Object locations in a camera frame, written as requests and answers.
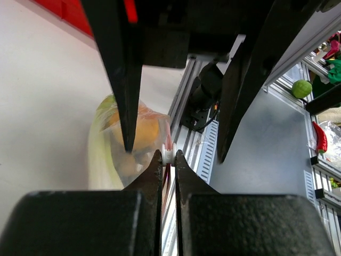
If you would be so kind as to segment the yellow potato toy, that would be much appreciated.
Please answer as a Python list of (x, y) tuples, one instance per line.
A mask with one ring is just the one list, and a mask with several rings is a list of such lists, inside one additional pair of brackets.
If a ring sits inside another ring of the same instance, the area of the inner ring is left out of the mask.
[[(148, 108), (144, 103), (139, 103), (133, 150), (142, 150), (157, 141), (159, 117), (157, 112)], [(124, 141), (117, 110), (110, 116), (107, 124), (111, 128), (115, 140), (123, 146)]]

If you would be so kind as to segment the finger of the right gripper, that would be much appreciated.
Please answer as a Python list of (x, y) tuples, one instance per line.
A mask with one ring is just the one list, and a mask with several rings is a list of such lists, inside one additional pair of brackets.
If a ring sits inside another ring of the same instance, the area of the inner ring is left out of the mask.
[(247, 10), (244, 42), (222, 82), (217, 159), (223, 163), (238, 126), (287, 48), (321, 1), (243, 1)]
[(142, 74), (140, 30), (128, 21), (124, 1), (82, 1), (119, 111), (127, 152), (133, 150)]

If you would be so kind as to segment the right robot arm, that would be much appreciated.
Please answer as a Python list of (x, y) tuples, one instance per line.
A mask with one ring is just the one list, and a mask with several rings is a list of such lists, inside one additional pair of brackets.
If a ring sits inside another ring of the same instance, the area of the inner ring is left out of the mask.
[(82, 1), (117, 100), (127, 152), (136, 144), (144, 65), (182, 69), (205, 57), (192, 109), (221, 101), (218, 158), (289, 45), (321, 1)]

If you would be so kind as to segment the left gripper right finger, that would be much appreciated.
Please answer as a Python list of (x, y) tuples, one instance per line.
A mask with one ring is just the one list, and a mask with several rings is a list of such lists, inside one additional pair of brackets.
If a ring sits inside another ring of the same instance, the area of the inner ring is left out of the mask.
[(334, 255), (319, 214), (297, 195), (221, 194), (174, 161), (179, 255)]

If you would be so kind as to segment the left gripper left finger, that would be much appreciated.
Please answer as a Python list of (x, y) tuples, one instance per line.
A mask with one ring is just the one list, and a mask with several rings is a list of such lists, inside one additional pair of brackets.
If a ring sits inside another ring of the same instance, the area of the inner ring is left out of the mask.
[(14, 207), (1, 255), (160, 255), (162, 159), (123, 190), (33, 191)]

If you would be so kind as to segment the clear zip top bag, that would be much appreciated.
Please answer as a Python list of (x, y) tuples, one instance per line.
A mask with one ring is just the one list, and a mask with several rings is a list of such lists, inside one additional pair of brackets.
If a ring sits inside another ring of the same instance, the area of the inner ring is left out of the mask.
[(88, 187), (122, 190), (142, 174), (155, 151), (172, 146), (171, 119), (139, 102), (129, 128), (113, 94), (99, 104), (87, 143)]

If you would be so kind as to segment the white green leek toy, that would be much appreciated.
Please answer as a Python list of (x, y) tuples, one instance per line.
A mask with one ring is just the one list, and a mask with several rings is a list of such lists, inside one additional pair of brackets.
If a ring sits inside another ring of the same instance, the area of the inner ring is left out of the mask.
[(88, 187), (91, 190), (122, 190), (124, 185), (114, 167), (107, 124), (116, 114), (115, 97), (108, 95), (98, 106), (87, 144)]

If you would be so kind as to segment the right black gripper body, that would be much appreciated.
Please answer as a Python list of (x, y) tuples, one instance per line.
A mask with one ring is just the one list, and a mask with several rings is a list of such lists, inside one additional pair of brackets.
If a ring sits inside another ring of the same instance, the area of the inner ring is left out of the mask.
[(254, 36), (273, 1), (134, 1), (144, 65), (184, 68), (189, 55), (225, 60), (239, 34)]

